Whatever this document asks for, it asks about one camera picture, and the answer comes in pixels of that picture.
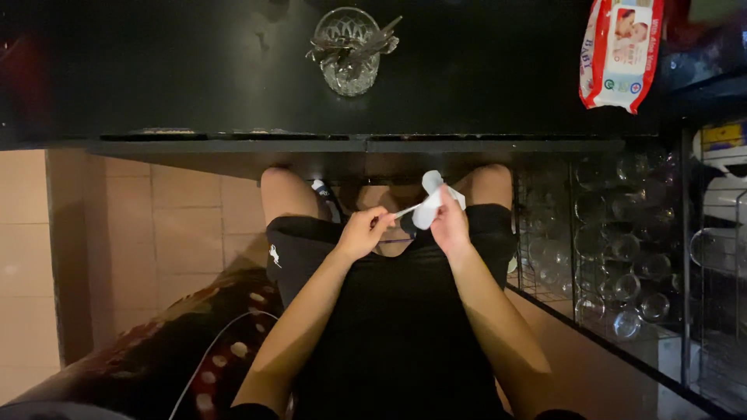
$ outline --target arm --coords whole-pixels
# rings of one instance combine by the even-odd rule
[[[379,221],[371,229],[372,221]],[[383,207],[353,214],[335,249],[324,259],[285,310],[249,368],[233,405],[257,403],[285,413],[293,380],[324,331],[340,287],[355,260],[379,242],[394,215]]]
[[[529,325],[493,279],[469,241],[467,218],[443,188],[433,237],[446,253],[459,297],[493,374],[517,419],[550,407],[552,372]]]

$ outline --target white cable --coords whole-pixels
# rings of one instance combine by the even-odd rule
[[[179,405],[180,405],[180,404],[182,403],[182,400],[184,399],[185,395],[187,394],[187,390],[189,389],[189,385],[191,385],[191,384],[192,384],[192,381],[193,381],[193,380],[194,380],[194,378],[195,378],[195,377],[197,376],[197,372],[199,372],[199,367],[200,367],[200,366],[202,366],[202,362],[204,362],[204,361],[205,361],[205,358],[206,358],[206,357],[208,356],[208,354],[210,354],[210,350],[211,350],[211,349],[213,348],[213,346],[215,345],[215,342],[216,342],[216,341],[218,341],[218,338],[220,338],[220,336],[221,336],[221,335],[222,335],[222,334],[223,334],[223,333],[224,333],[224,332],[225,332],[225,331],[226,331],[226,330],[227,330],[227,329],[228,329],[228,328],[229,328],[229,327],[230,327],[230,326],[231,326],[231,325],[232,325],[233,323],[235,323],[236,321],[238,321],[238,320],[242,319],[243,317],[245,317],[245,316],[247,316],[247,315],[257,315],[257,314],[265,314],[265,315],[269,315],[269,316],[271,316],[272,318],[275,318],[276,320],[278,319],[278,317],[276,317],[276,316],[275,316],[275,315],[273,315],[273,314],[270,314],[269,312],[265,312],[265,311],[260,311],[260,310],[254,309],[254,310],[251,310],[251,311],[249,311],[249,312],[245,312],[245,313],[243,313],[243,314],[239,315],[238,317],[234,318],[233,320],[231,320],[231,322],[229,322],[229,323],[228,323],[228,324],[227,324],[227,325],[226,325],[226,326],[225,326],[225,327],[224,327],[224,328],[223,328],[223,329],[222,329],[222,330],[221,330],[221,331],[220,331],[220,332],[218,333],[218,335],[217,335],[217,336],[215,336],[215,339],[213,339],[213,342],[212,342],[212,343],[210,343],[210,345],[208,346],[208,350],[205,350],[205,354],[203,354],[203,355],[202,355],[202,358],[201,358],[201,359],[199,360],[199,363],[197,363],[197,369],[195,369],[194,373],[192,374],[192,377],[191,377],[191,378],[189,379],[189,381],[187,382],[187,385],[186,385],[186,387],[184,388],[184,390],[182,391],[182,394],[181,394],[181,395],[179,396],[179,399],[178,399],[178,400],[176,400],[176,405],[174,405],[174,410],[173,410],[173,411],[171,412],[171,416],[169,416],[169,420],[173,420],[173,419],[174,419],[174,415],[176,415],[176,410],[177,410],[177,409],[179,408]]]

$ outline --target hand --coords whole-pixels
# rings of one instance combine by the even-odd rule
[[[433,239],[450,257],[457,250],[467,250],[471,245],[467,215],[459,203],[449,194],[449,187],[443,184],[441,190],[441,207],[436,218],[430,224]]]
[[[353,213],[333,253],[345,256],[350,263],[365,257],[374,250],[386,228],[394,226],[394,216],[382,206]]]

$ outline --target paper towel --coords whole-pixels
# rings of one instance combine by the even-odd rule
[[[423,188],[428,193],[428,198],[412,213],[412,222],[418,229],[429,229],[433,219],[436,218],[436,212],[441,207],[441,193],[438,191],[438,187],[443,183],[444,179],[441,178],[441,174],[437,170],[429,170],[423,175]],[[464,210],[466,207],[465,196],[452,187],[449,187],[449,194],[459,202],[462,210]]]

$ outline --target baby wipes package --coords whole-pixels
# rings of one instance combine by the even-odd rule
[[[594,0],[581,46],[581,101],[632,114],[656,72],[664,0]]]

